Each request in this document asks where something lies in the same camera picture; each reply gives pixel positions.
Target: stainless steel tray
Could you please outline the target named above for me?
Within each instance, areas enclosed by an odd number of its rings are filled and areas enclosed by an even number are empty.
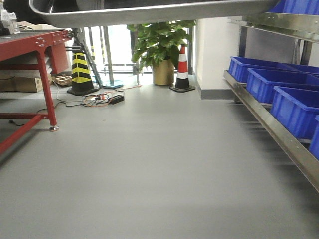
[[[135,24],[257,14],[279,0],[29,0],[31,9],[61,28]]]

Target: metal rack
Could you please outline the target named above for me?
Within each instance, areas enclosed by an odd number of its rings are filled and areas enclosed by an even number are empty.
[[[230,19],[233,24],[243,27],[239,44],[240,56],[244,56],[247,27],[304,40],[301,59],[301,64],[304,65],[308,64],[312,43],[319,43],[319,16],[264,13]],[[319,192],[319,161],[227,71],[224,78],[235,93],[235,100],[241,101],[247,107]]]

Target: gray baseboard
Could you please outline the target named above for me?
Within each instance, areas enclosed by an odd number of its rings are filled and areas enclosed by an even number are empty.
[[[202,100],[231,100],[234,99],[234,93],[231,89],[199,89]]]

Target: red table leg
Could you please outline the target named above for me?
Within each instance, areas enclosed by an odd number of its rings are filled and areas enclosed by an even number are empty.
[[[50,85],[49,85],[49,78],[48,78],[48,73],[46,71],[46,65],[45,65],[44,51],[37,51],[36,57],[38,60],[38,68],[39,68],[40,76],[42,80],[45,103],[48,110],[48,119],[50,120],[50,124],[51,124],[50,131],[58,131],[59,127],[57,125],[57,121],[55,117],[55,110],[54,110],[53,99],[52,99]]]

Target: yellow and black traffic cone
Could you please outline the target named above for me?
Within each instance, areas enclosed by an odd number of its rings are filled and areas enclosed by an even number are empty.
[[[195,90],[195,86],[191,86],[188,81],[187,58],[185,54],[185,45],[182,44],[179,52],[177,78],[175,87],[171,86],[171,90],[176,92],[187,92]]]
[[[97,91],[93,86],[90,70],[82,52],[72,54],[72,87],[68,93],[81,96]]]

